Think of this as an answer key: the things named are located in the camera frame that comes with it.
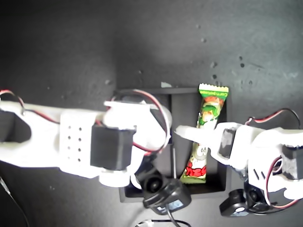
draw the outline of candy wrapper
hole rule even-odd
[[[199,92],[202,96],[201,112],[198,116],[197,128],[215,129],[220,111],[228,96],[228,87],[217,87],[200,84]],[[206,155],[208,147],[193,143],[193,150],[189,162],[181,176],[183,183],[206,182]]]

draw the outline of dark gray table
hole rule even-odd
[[[116,87],[204,82],[230,87],[236,122],[282,107],[303,117],[301,0],[26,2],[0,4],[0,88],[26,102],[104,110]],[[0,171],[33,227],[128,227],[160,218],[139,203],[121,204],[118,189],[95,179],[5,163]],[[241,186],[233,175],[232,187]],[[223,199],[194,200],[175,218],[193,227],[303,225],[302,203],[271,216],[222,218]],[[23,226],[2,189],[0,201],[0,225]]]

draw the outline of black tray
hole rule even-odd
[[[173,133],[179,125],[196,126],[198,112],[201,106],[202,97],[197,88],[160,88],[144,89],[155,95],[161,103],[166,106],[172,114],[172,141],[176,149],[177,176],[180,177],[189,160],[192,142],[181,138]],[[230,113],[228,106],[230,98],[227,97],[221,110],[218,122],[229,121],[227,113]],[[168,145],[155,161],[155,166],[164,175],[172,177],[172,155],[171,145]],[[207,155],[206,183],[186,184],[191,192],[192,199],[212,198],[226,196],[231,190],[231,170],[218,163],[210,154]],[[141,190],[132,184],[120,188],[121,202],[140,202],[143,200]]]

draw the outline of white bracket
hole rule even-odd
[[[87,178],[99,175],[97,167],[90,166],[91,127],[96,113],[65,110],[60,120],[59,168],[67,173]]]

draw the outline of cartoon character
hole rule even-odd
[[[201,177],[206,174],[206,165],[204,160],[206,159],[207,150],[208,148],[199,144],[196,152],[194,152],[190,157],[186,166],[186,176]]]
[[[199,118],[199,124],[205,125],[207,122],[218,119],[223,103],[224,101],[222,99],[214,96],[205,98],[205,103],[201,109],[202,115]]]

